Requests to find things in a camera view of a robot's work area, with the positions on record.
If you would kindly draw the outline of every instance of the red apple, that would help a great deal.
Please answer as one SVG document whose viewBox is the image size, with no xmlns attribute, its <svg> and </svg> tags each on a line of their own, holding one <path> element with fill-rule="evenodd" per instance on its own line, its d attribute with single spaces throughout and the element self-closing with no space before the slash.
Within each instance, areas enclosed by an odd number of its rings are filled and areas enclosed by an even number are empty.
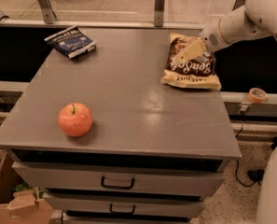
<svg viewBox="0 0 277 224">
<path fill-rule="evenodd" d="M 58 115 L 58 123 L 68 136 L 82 136 L 91 128 L 91 111 L 81 103 L 71 103 L 62 108 Z"/>
</svg>

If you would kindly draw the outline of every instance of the drawer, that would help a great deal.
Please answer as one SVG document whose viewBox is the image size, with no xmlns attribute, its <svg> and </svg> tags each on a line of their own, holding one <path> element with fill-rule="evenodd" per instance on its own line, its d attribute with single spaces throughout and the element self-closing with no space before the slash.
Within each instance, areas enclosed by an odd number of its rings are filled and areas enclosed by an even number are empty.
<svg viewBox="0 0 277 224">
<path fill-rule="evenodd" d="M 68 216 L 65 213 L 62 215 L 62 224 L 187 224 L 189 219 L 167 219 L 164 218 L 121 218 L 121 217 L 83 217 Z"/>
<path fill-rule="evenodd" d="M 15 162 L 13 169 L 31 186 L 212 196 L 224 181 L 222 173 Z"/>
<path fill-rule="evenodd" d="M 110 214 L 124 217 L 198 217 L 203 202 L 164 199 L 125 198 L 118 196 L 71 195 L 45 193 L 44 199 L 54 208 L 64 211 Z"/>
</svg>

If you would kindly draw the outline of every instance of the table top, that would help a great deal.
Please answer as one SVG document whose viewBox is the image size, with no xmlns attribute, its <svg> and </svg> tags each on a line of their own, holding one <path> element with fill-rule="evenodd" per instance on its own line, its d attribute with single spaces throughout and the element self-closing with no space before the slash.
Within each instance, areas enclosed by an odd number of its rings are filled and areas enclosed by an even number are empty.
<svg viewBox="0 0 277 224">
<path fill-rule="evenodd" d="M 0 148 L 167 157 L 240 158 L 219 91 L 160 83 L 171 30 L 81 29 L 97 49 L 77 60 L 53 50 L 0 127 Z M 183 35 L 198 35 L 189 30 Z M 91 130 L 65 135 L 62 107 L 88 106 Z"/>
</svg>

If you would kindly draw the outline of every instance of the chip bag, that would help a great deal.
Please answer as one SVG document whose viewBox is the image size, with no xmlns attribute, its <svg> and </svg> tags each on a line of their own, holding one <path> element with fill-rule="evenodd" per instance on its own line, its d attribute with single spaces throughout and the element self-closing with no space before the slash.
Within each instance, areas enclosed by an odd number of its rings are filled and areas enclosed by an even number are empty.
<svg viewBox="0 0 277 224">
<path fill-rule="evenodd" d="M 199 37 L 170 34 L 170 52 L 161 83 L 179 88 L 221 90 L 215 56 Z"/>
</svg>

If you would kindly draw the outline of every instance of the cardboard box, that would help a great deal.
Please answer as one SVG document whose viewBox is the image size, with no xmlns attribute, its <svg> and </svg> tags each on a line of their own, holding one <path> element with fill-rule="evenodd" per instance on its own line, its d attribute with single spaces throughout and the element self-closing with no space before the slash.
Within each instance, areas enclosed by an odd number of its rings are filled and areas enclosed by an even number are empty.
<svg viewBox="0 0 277 224">
<path fill-rule="evenodd" d="M 53 209 L 33 190 L 12 193 L 22 179 L 11 168 L 13 160 L 5 154 L 0 161 L 0 224 L 49 224 Z"/>
</svg>

